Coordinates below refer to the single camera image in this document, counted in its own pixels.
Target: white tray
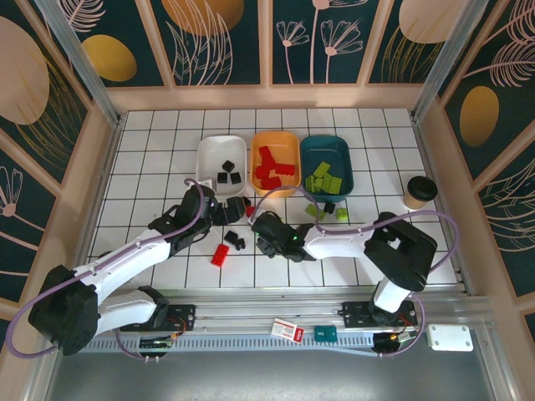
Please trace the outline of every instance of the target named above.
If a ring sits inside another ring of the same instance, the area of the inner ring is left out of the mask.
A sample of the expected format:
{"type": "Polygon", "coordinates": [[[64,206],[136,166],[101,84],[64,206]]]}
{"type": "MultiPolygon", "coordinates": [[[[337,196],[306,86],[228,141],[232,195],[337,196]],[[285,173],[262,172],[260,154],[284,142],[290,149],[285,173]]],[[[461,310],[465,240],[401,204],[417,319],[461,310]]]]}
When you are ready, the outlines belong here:
{"type": "Polygon", "coordinates": [[[197,148],[197,180],[213,178],[216,180],[216,195],[222,199],[239,196],[245,190],[247,179],[247,145],[245,140],[234,135],[210,136],[202,140],[197,148]],[[234,163],[232,173],[240,173],[242,182],[233,185],[230,174],[226,184],[217,182],[217,173],[223,170],[225,161],[234,163]]]}

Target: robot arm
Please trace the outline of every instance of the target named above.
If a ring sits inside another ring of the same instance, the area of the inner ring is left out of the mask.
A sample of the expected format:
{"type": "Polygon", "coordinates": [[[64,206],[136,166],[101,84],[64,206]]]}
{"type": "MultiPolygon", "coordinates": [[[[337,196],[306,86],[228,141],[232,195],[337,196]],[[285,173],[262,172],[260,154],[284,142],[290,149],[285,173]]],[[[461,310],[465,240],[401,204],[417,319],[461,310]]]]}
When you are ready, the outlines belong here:
{"type": "Polygon", "coordinates": [[[242,218],[245,212],[243,198],[229,198],[225,206],[217,202],[213,190],[205,186],[201,189],[205,200],[204,212],[188,230],[162,238],[162,235],[178,231],[193,220],[201,207],[196,187],[185,193],[180,205],[172,206],[163,216],[152,221],[148,229],[129,244],[72,271],[64,266],[51,270],[41,292],[86,272],[93,274],[36,303],[28,317],[30,324],[65,356],[77,353],[95,335],[113,328],[133,323],[161,327],[166,321],[169,302],[158,291],[145,286],[125,295],[110,295],[146,268],[187,248],[197,236],[206,234],[212,225],[231,224],[242,218]],[[126,251],[132,246],[133,251],[126,251]],[[95,270],[103,264],[104,268],[95,270]]]}
{"type": "MultiPolygon", "coordinates": [[[[374,223],[392,217],[393,213],[383,212],[374,223]]],[[[328,233],[314,224],[292,228],[271,211],[258,211],[250,223],[258,235],[258,248],[269,257],[282,255],[300,262],[367,256],[385,274],[369,304],[374,320],[384,324],[396,319],[401,303],[411,292],[424,289],[437,248],[433,238],[403,220],[374,231],[355,233],[346,232],[347,226],[329,228],[328,233]]]]}

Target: white tile floor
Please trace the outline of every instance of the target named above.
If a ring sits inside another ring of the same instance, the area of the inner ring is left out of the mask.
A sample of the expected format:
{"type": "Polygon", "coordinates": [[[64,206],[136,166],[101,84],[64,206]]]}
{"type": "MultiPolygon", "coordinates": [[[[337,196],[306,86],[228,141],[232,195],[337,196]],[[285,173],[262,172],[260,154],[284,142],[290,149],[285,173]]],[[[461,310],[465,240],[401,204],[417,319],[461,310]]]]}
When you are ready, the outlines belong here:
{"type": "MultiPolygon", "coordinates": [[[[255,133],[281,128],[300,139],[309,135],[337,135],[346,140],[354,171],[354,190],[340,206],[348,208],[350,225],[372,221],[379,211],[407,212],[401,200],[406,183],[412,176],[425,172],[404,109],[131,112],[95,229],[90,259],[131,241],[154,218],[181,201],[186,191],[184,179],[195,175],[196,147],[201,139],[237,135],[250,149],[255,133]]],[[[248,183],[246,195],[254,197],[248,183]]],[[[312,221],[304,212],[307,205],[308,201],[298,195],[264,202],[265,208],[276,211],[293,225],[312,221]]],[[[433,202],[427,207],[435,209],[433,202]]],[[[412,221],[437,240],[438,260],[447,251],[438,219],[418,216],[412,221]]],[[[324,222],[332,224],[336,219],[328,215],[324,222]]],[[[254,246],[254,241],[245,219],[231,227],[213,227],[206,239],[147,269],[125,286],[148,284],[156,289],[368,286],[383,277],[365,257],[293,263],[280,256],[267,258],[254,246]],[[245,238],[246,249],[238,252],[231,248],[225,265],[219,269],[210,260],[229,229],[245,238]]],[[[429,283],[456,283],[451,264],[446,263],[431,274],[429,283]]]]}

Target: black cup lid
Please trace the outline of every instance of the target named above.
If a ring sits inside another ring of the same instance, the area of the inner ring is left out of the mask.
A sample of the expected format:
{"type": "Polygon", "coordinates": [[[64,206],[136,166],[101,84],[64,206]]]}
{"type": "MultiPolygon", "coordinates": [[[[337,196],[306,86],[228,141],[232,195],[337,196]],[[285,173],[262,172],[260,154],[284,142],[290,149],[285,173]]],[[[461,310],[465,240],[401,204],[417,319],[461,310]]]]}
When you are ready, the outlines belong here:
{"type": "Polygon", "coordinates": [[[412,177],[407,184],[410,195],[422,202],[429,202],[435,199],[438,189],[431,178],[417,176],[412,177]]]}

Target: sticker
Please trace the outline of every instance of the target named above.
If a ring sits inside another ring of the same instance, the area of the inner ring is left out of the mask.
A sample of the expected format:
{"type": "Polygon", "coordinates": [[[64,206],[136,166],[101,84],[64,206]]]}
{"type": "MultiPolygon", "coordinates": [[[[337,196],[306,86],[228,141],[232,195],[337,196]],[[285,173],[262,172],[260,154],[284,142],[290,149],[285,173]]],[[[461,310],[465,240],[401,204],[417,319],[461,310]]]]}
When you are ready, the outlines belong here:
{"type": "Polygon", "coordinates": [[[301,343],[303,341],[304,329],[290,322],[281,319],[275,319],[273,328],[271,330],[273,336],[286,338],[294,343],[301,343]]]}

